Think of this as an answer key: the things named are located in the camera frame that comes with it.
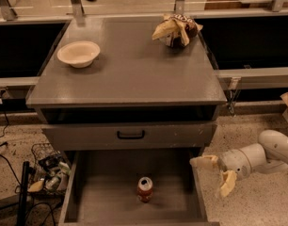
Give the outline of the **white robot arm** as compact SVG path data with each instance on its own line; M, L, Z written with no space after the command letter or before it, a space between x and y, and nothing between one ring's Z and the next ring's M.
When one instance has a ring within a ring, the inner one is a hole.
M240 149L232 149L220 156L203 155L191 158L193 169L218 170L221 183L218 194L227 197L236 181L252 173L276 173L288 169L288 137L275 130L265 130L258 141Z

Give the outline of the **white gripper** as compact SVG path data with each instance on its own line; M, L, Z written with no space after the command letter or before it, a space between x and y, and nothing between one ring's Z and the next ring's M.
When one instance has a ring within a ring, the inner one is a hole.
M216 155L203 155L191 158L189 163L195 168L214 170L218 167L218 157ZM241 150L230 150L219 157L219 164L222 170L220 184L216 195L220 198L227 197L235 188L236 180L248 178L251 174L251 165L248 158Z

